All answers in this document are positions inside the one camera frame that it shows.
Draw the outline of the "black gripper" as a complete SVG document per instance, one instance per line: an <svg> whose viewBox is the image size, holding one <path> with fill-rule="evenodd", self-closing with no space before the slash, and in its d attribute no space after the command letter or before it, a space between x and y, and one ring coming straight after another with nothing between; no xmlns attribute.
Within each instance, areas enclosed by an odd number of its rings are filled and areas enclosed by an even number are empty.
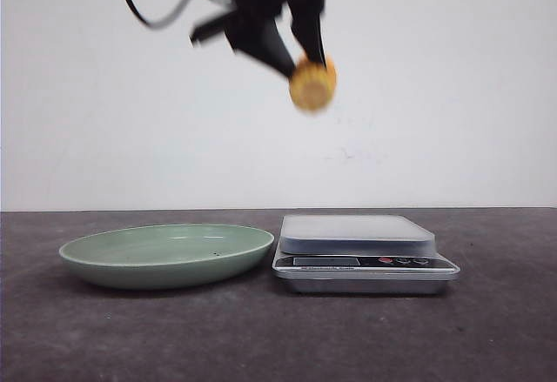
<svg viewBox="0 0 557 382"><path fill-rule="evenodd" d="M197 25L190 39L198 43L225 32L235 52L240 51L290 79L295 64L273 19L285 3L292 13L292 34L306 57L326 66L320 28L325 0L232 0L228 11Z"/></svg>

